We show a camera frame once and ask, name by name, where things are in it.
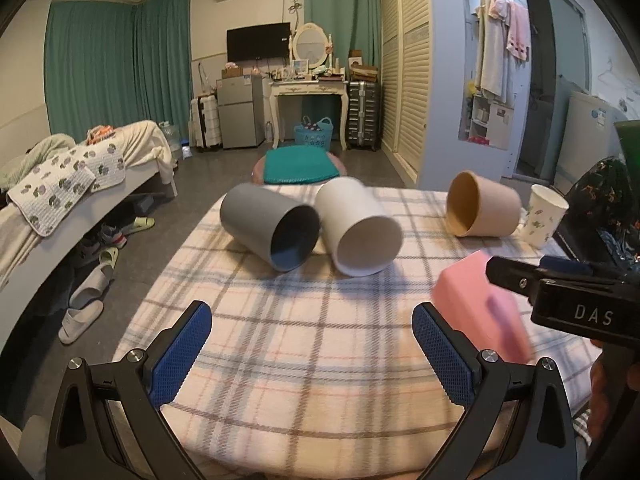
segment blue basket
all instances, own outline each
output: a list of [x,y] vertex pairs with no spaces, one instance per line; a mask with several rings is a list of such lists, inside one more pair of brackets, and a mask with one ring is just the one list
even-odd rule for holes
[[296,144],[317,146],[328,152],[331,146],[331,137],[334,136],[334,124],[329,117],[325,117],[318,121],[318,126],[320,127],[319,131],[308,130],[304,124],[296,126]]

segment photo frame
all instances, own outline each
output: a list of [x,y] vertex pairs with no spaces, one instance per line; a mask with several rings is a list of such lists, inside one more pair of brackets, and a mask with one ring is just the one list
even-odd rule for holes
[[294,59],[292,63],[292,67],[296,75],[305,75],[309,72],[309,60]]

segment teal cushion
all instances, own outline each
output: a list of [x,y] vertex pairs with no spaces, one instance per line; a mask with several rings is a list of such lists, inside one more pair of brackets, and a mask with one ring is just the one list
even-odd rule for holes
[[326,151],[317,146],[285,146],[267,152],[265,184],[310,184],[340,175]]

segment white suitcase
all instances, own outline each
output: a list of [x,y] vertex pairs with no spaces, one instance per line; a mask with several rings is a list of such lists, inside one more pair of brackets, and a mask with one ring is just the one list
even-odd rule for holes
[[213,95],[191,100],[192,143],[200,148],[222,144],[218,103]]

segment suitcase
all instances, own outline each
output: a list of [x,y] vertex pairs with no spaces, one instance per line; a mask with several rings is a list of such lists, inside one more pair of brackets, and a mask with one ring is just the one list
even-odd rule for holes
[[191,124],[194,133],[192,146],[212,148],[222,144],[218,102],[215,96],[191,100]]
[[380,143],[380,85],[377,82],[349,82],[349,111],[345,132],[350,146],[376,150]]

